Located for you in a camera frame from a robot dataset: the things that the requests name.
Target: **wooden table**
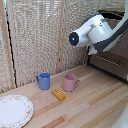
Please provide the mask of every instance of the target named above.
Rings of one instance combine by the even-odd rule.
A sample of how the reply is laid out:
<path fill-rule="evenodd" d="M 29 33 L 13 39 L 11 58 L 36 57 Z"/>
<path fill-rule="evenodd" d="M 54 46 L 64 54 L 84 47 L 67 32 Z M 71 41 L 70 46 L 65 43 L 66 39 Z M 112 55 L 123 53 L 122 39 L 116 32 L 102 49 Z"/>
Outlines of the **wooden table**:
<path fill-rule="evenodd" d="M 72 73 L 80 79 L 73 92 L 62 89 L 63 76 Z M 59 89 L 66 99 L 58 101 L 51 94 Z M 51 77 L 49 90 L 38 84 L 0 94 L 23 95 L 34 105 L 34 114 L 24 128 L 110 128 L 128 102 L 128 86 L 91 66 L 80 66 Z"/>

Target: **blue mug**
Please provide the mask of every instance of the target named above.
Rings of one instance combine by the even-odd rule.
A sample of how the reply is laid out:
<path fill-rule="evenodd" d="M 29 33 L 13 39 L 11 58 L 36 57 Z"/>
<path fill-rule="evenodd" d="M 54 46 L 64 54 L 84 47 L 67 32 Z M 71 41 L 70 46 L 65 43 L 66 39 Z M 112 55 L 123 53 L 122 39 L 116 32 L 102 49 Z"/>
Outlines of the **blue mug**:
<path fill-rule="evenodd" d="M 43 72 L 36 76 L 36 80 L 39 84 L 40 89 L 47 90 L 50 88 L 50 74 Z"/>

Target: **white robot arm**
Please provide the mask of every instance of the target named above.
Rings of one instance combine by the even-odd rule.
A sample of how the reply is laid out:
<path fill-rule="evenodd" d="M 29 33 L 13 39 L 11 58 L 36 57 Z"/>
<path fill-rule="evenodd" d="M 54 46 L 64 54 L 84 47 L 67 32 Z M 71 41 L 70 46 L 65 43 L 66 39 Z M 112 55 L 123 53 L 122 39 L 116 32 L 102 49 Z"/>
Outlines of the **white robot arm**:
<path fill-rule="evenodd" d="M 123 19 L 112 30 L 101 14 L 92 15 L 85 23 L 69 36 L 71 45 L 76 47 L 90 46 L 89 54 L 108 51 L 128 30 L 128 0 L 125 0 Z"/>

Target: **small yellow block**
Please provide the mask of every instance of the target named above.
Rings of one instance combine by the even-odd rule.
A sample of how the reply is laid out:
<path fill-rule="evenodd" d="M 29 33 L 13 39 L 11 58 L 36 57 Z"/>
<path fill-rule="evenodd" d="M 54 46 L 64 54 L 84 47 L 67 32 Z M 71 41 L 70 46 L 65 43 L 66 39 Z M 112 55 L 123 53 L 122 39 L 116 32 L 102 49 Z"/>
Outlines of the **small yellow block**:
<path fill-rule="evenodd" d="M 51 94 L 53 94 L 60 101 L 66 98 L 66 96 L 58 89 L 51 91 Z"/>

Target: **pink mug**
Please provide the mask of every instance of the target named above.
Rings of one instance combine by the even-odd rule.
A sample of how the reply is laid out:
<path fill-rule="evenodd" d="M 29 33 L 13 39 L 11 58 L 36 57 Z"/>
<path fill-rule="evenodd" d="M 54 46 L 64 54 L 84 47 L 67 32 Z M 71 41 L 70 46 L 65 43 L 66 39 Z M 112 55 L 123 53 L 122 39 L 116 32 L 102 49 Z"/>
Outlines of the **pink mug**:
<path fill-rule="evenodd" d="M 79 79 L 73 74 L 66 74 L 63 81 L 63 89 L 72 92 L 79 83 Z"/>

